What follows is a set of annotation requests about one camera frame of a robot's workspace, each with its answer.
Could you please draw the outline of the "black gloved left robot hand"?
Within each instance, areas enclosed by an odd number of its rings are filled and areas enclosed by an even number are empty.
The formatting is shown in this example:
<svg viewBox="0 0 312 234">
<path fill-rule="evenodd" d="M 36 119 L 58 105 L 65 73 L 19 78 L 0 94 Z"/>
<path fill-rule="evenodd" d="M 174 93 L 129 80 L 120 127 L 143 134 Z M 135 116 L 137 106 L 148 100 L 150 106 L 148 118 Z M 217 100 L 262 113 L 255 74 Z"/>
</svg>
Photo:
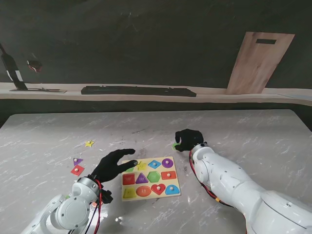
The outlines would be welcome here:
<svg viewBox="0 0 312 234">
<path fill-rule="evenodd" d="M 135 167 L 138 164 L 137 160 L 130 160 L 126 163 L 118 165 L 118 161 L 125 155 L 133 155 L 134 149 L 118 149 L 110 152 L 103 157 L 98 166 L 87 177 L 93 181 L 98 180 L 100 183 L 110 181 L 126 170 Z"/>
</svg>

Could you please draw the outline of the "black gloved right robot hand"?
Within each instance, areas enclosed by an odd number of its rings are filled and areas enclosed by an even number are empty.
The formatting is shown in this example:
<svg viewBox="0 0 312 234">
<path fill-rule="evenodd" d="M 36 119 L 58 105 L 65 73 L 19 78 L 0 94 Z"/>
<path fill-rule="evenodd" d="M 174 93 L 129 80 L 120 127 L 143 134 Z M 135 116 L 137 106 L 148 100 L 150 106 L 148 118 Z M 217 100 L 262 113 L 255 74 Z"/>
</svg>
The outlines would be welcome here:
<svg viewBox="0 0 312 234">
<path fill-rule="evenodd" d="M 176 150 L 191 151 L 195 146 L 204 143 L 204 138 L 200 131 L 184 129 L 175 133 L 175 142 Z"/>
</svg>

